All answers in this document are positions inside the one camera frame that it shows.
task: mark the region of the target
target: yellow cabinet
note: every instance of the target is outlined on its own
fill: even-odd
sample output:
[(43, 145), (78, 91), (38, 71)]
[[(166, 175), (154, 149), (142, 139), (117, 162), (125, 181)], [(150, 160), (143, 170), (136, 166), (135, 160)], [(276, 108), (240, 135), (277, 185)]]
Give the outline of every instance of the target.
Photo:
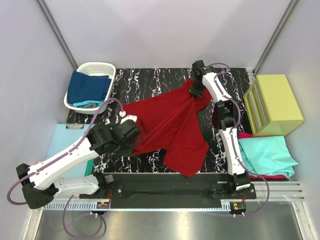
[(244, 95), (254, 136), (285, 136), (304, 122), (286, 75), (258, 75)]

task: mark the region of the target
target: white wall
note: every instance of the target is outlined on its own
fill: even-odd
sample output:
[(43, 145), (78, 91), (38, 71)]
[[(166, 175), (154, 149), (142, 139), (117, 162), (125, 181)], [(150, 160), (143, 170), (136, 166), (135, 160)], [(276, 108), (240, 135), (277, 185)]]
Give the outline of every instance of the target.
[(290, 0), (46, 0), (78, 64), (254, 68)]
[[(29, 208), (7, 202), (19, 164), (45, 159), (72, 68), (34, 0), (0, 1), (0, 235), (20, 240)], [(21, 187), (12, 194), (22, 202)]]
[(300, 1), (258, 74), (286, 74), (305, 122), (286, 138), (320, 236), (320, 1)]

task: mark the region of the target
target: red fabric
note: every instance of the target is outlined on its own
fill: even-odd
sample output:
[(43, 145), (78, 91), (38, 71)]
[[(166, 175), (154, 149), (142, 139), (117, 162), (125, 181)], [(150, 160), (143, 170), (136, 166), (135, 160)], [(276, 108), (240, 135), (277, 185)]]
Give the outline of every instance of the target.
[[(248, 139), (248, 138), (254, 138), (253, 135), (249, 134), (249, 133), (245, 133), (245, 132), (239, 132), (238, 134), (238, 139)], [(284, 175), (262, 175), (264, 178), (266, 179), (286, 179), (287, 177)], [(259, 176), (252, 176), (250, 175), (251, 179), (260, 179), (261, 177)]]
[(202, 97), (192, 97), (189, 89), (193, 82), (189, 79), (178, 89), (123, 106), (127, 114), (138, 117), (142, 131), (143, 140), (133, 154), (165, 149), (163, 164), (187, 177), (201, 169), (209, 149), (197, 112), (208, 106), (211, 95), (206, 89)]

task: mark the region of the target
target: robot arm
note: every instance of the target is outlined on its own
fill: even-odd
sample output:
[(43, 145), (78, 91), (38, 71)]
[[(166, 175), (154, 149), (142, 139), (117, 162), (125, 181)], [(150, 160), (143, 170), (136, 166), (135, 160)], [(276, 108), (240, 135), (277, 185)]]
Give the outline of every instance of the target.
[[(137, 116), (128, 115), (116, 126), (96, 124), (89, 131), (82, 143), (71, 152), (81, 140), (38, 164), (28, 166), (21, 164), (16, 168), (18, 177), (36, 173), (22, 182), (24, 198), (31, 209), (37, 209), (50, 203), (53, 199), (68, 198), (71, 195), (96, 195), (98, 198), (107, 193), (107, 183), (102, 174), (85, 177), (63, 178), (66, 172), (83, 162), (102, 154), (118, 152), (128, 148), (127, 145), (137, 140), (140, 131), (136, 126)], [(59, 156), (68, 153), (61, 160), (53, 162)]]
[(236, 122), (238, 120), (238, 110), (234, 105), (232, 97), (216, 77), (217, 73), (212, 68), (205, 66), (202, 60), (196, 61), (192, 65), (196, 81), (192, 85), (190, 92), (199, 97), (205, 88), (208, 89), (214, 101), (212, 115), (213, 127), (218, 130), (224, 149), (226, 152), (229, 182), (228, 190), (245, 190), (250, 187), (250, 177), (241, 166), (243, 160), (238, 144)]

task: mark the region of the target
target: black and white marble pattern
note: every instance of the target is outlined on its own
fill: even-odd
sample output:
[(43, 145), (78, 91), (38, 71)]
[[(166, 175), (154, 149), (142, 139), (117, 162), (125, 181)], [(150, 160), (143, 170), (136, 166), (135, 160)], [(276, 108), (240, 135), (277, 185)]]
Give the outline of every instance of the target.
[[(123, 104), (144, 100), (179, 88), (187, 79), (193, 78), (191, 68), (136, 68), (117, 69), (111, 97), (119, 99)], [(220, 78), (222, 85), (234, 98), (242, 102), (240, 105), (242, 119), (238, 130), (251, 133), (247, 114), (244, 110), (243, 96), (250, 86), (245, 68), (232, 68), (231, 72)], [(209, 150), (200, 172), (226, 172), (227, 159), (222, 139), (212, 126), (214, 102), (198, 113), (203, 138), (209, 143)], [(116, 102), (107, 106), (95, 123), (114, 123), (119, 120), (119, 108)], [(92, 115), (70, 111), (67, 123), (90, 123)], [(139, 156), (123, 157), (104, 154), (94, 160), (94, 171), (104, 173), (170, 173), (163, 165), (166, 151), (163, 149)]]

